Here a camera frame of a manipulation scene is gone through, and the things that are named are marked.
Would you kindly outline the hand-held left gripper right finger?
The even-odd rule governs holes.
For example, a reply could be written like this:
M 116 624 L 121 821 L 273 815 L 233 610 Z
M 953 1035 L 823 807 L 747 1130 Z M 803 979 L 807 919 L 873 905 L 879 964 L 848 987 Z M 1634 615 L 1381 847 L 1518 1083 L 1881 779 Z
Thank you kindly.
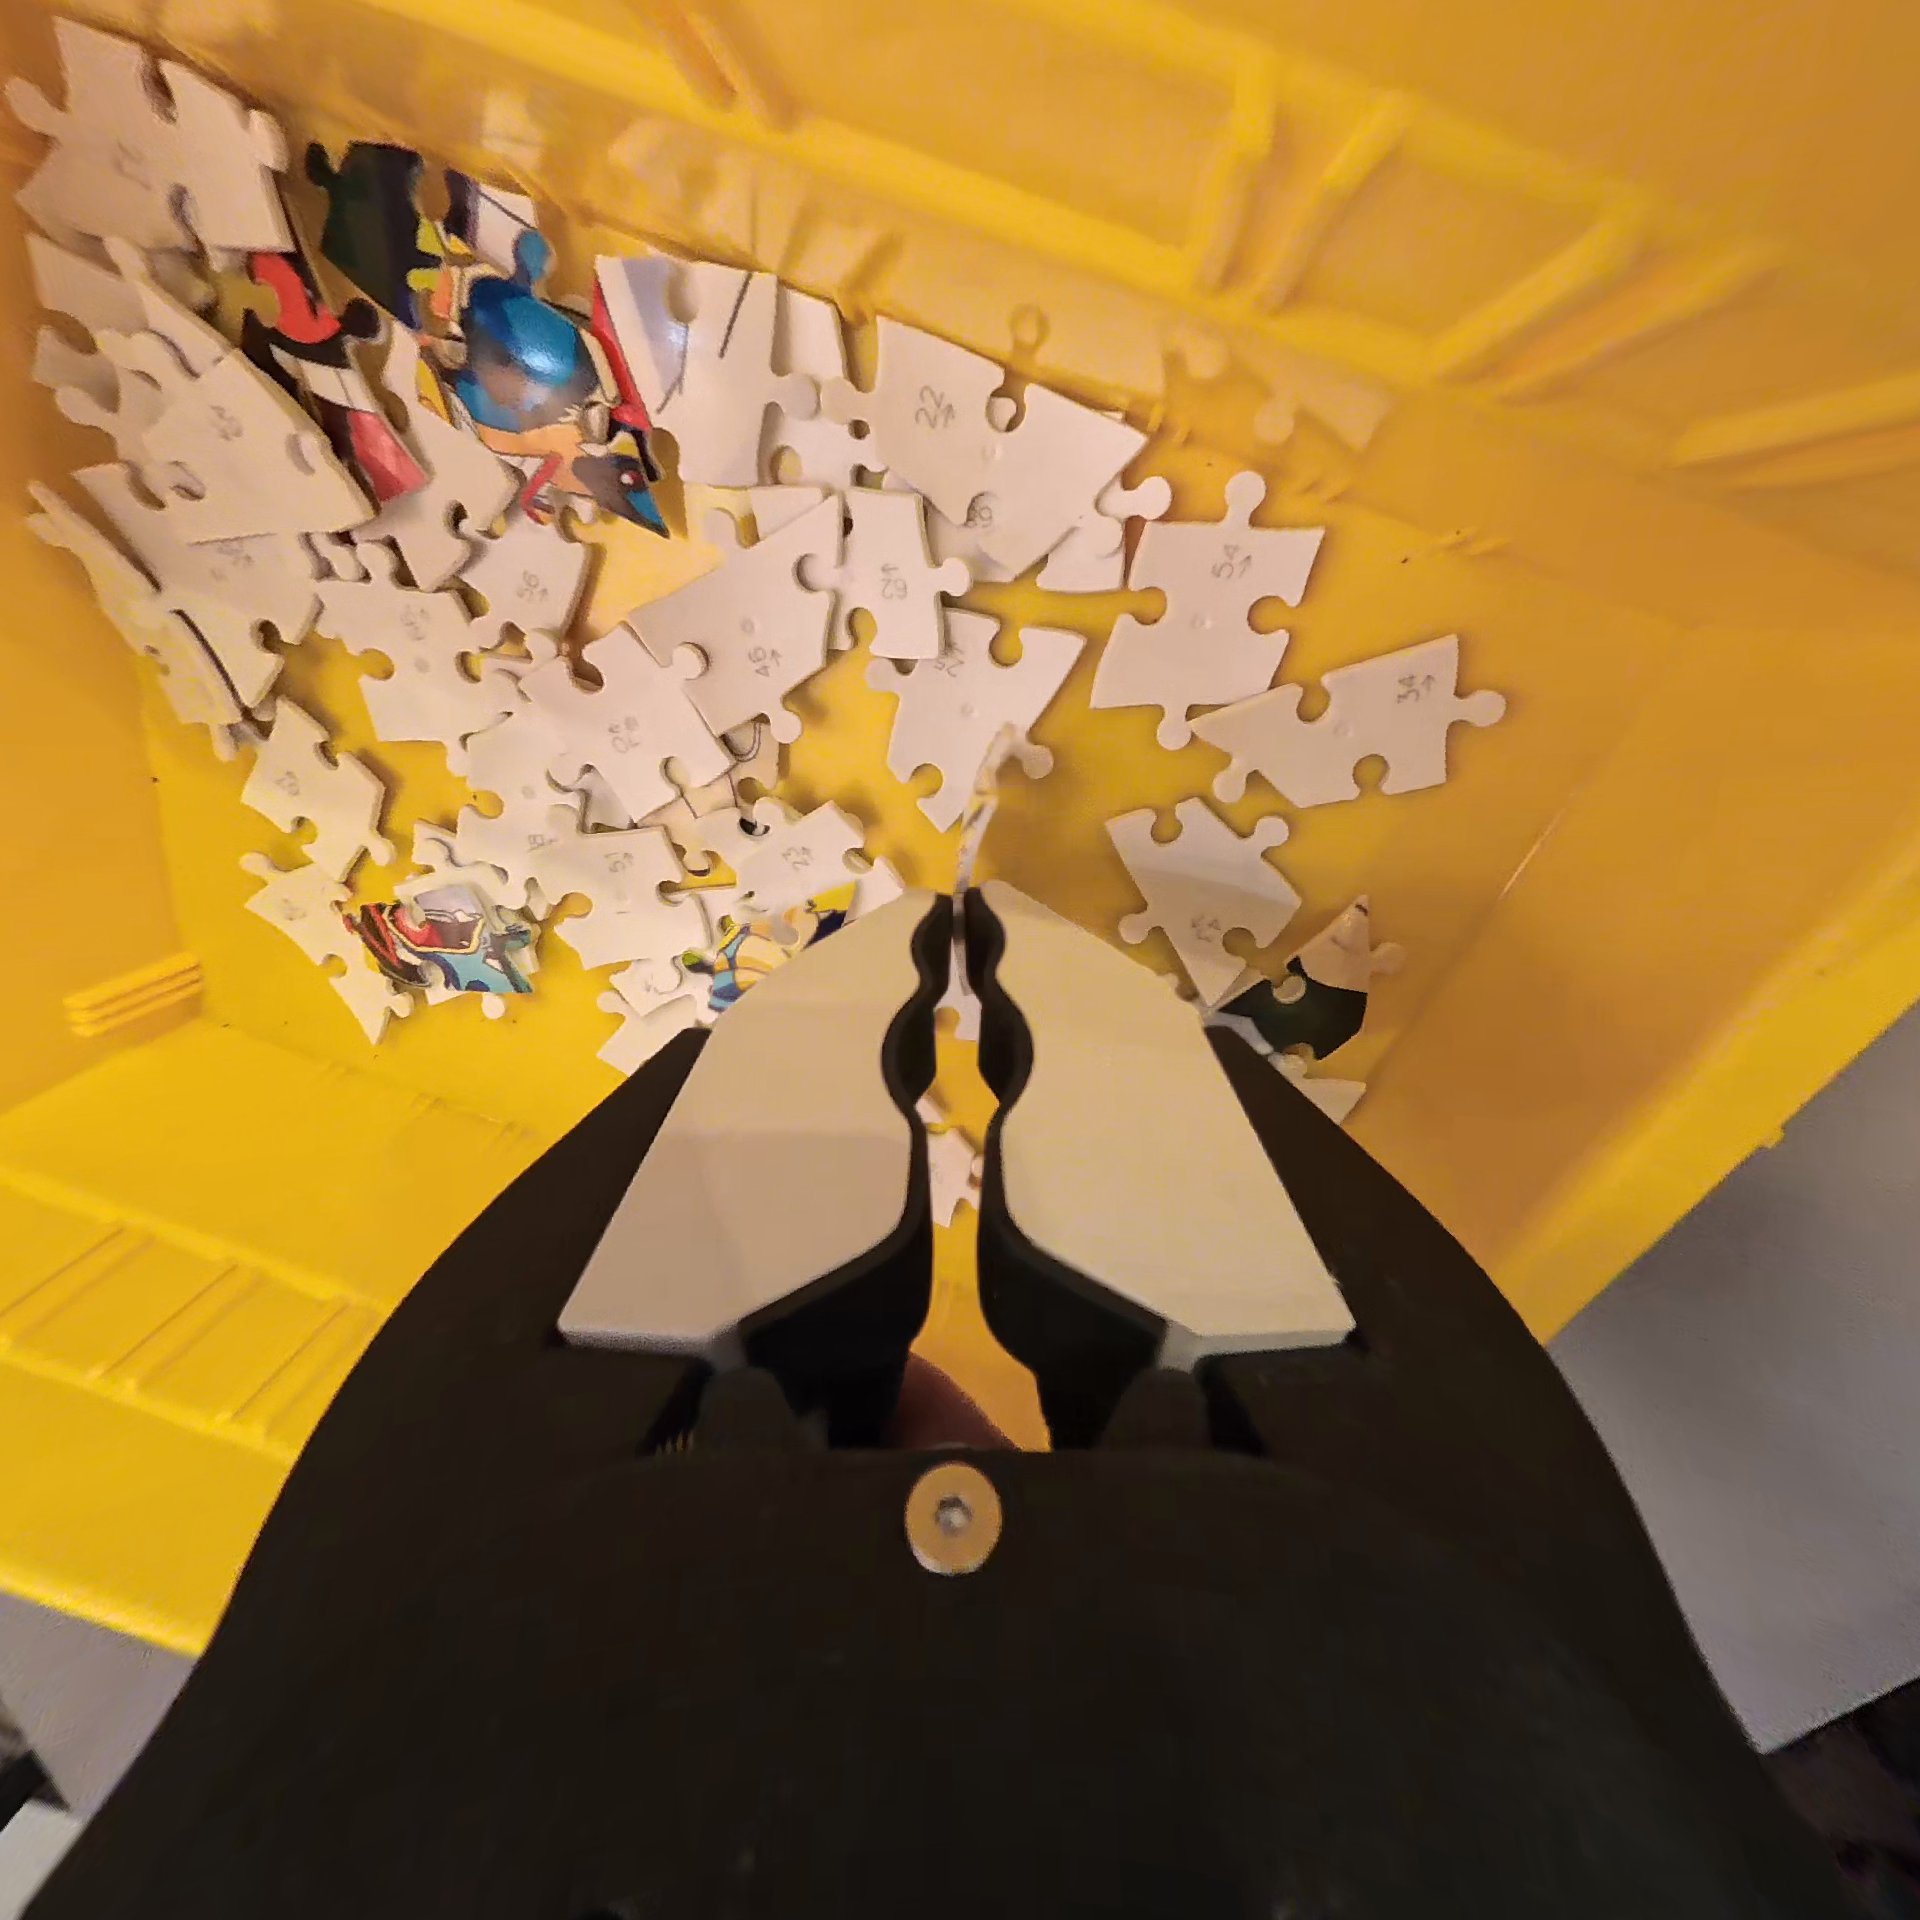
M 1145 1373 L 1313 1353 L 1353 1308 L 1206 1016 L 1012 879 L 962 894 L 982 999 L 974 1288 L 1049 1450 L 1096 1450 Z

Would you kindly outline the yellow plastic bin holding pieces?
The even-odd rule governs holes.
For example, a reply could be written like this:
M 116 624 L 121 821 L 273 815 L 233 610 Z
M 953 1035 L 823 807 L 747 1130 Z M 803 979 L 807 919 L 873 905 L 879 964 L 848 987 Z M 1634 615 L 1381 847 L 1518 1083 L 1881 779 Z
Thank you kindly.
M 550 289 L 675 244 L 1145 426 L 1169 520 L 1322 527 L 1282 682 L 1453 635 L 1447 779 L 1290 807 L 1096 707 L 1157 589 L 974 584 L 1084 653 L 1002 779 L 1004 876 L 1177 996 L 1276 987 L 1374 900 L 1397 949 L 1314 1102 L 1569 1320 L 1911 1009 L 1911 6 L 5 6 L 277 116 L 539 200 Z M 581 1115 L 622 1016 L 568 942 L 508 1010 L 369 1046 L 261 925 L 293 863 L 33 536 L 116 449 L 36 384 L 5 114 L 5 1596 L 193 1656 L 324 1403 L 435 1249 Z M 868 624 L 803 695 L 788 807 L 942 888 Z

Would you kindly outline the pile of puzzle pieces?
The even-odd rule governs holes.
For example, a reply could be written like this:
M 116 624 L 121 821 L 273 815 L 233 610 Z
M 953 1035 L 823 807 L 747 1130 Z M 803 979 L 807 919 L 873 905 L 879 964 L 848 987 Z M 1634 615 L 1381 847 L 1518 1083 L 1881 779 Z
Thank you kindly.
M 1282 682 L 1322 527 L 1264 527 L 1264 472 L 1222 516 L 1169 520 L 1122 482 L 1122 408 L 1027 384 L 933 327 L 770 274 L 762 244 L 594 249 L 561 296 L 539 200 L 441 172 L 403 140 L 310 140 L 310 249 L 284 213 L 277 116 L 223 80 L 56 18 L 59 102 L 5 80 L 42 140 L 18 213 L 33 286 L 94 336 L 36 336 L 36 384 L 114 437 L 82 516 L 33 493 L 33 536 L 89 562 L 211 754 L 257 759 L 244 807 L 293 863 L 244 854 L 250 911 L 369 1046 L 425 1009 L 490 1016 L 568 942 L 640 1067 L 798 949 L 873 911 L 898 876 L 864 826 L 774 795 L 798 695 L 868 624 L 892 702 L 879 772 L 958 830 L 987 739 L 1044 718 L 1084 635 L 1002 659 L 974 584 L 1157 589 L 1121 615 L 1084 702 L 1157 707 L 1177 754 L 1235 754 L 1282 803 L 1447 779 L 1453 635 L 1339 662 L 1330 707 Z

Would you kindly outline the white jigsaw piece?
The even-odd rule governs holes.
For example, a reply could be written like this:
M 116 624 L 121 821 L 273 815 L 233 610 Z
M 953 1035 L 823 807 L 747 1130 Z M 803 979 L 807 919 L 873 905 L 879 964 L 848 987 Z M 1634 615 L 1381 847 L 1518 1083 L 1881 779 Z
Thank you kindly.
M 974 863 L 982 863 L 982 847 L 987 847 L 987 826 L 991 826 L 991 807 L 1002 807 L 1002 779 L 1018 772 L 1018 779 L 1049 779 L 1049 746 L 1036 746 L 1018 718 L 1004 718 L 982 763 L 974 763 L 974 782 L 967 782 L 967 803 L 962 803 L 962 821 L 958 821 L 958 879 L 953 879 L 953 979 L 942 979 L 942 999 L 935 1010 L 953 1010 L 953 1035 L 958 1046 L 974 1046 L 982 1035 L 982 999 L 967 987 L 967 942 L 962 942 L 962 900 L 967 900 L 967 879 L 974 879 Z

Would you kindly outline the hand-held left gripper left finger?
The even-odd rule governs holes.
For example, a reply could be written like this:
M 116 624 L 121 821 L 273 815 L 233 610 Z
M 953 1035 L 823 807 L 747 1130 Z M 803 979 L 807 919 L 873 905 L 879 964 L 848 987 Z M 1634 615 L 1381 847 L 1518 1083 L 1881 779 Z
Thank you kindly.
M 830 1450 L 892 1422 L 933 1307 L 919 1092 L 953 894 L 892 894 L 719 1010 L 568 1308 L 569 1350 L 759 1369 Z

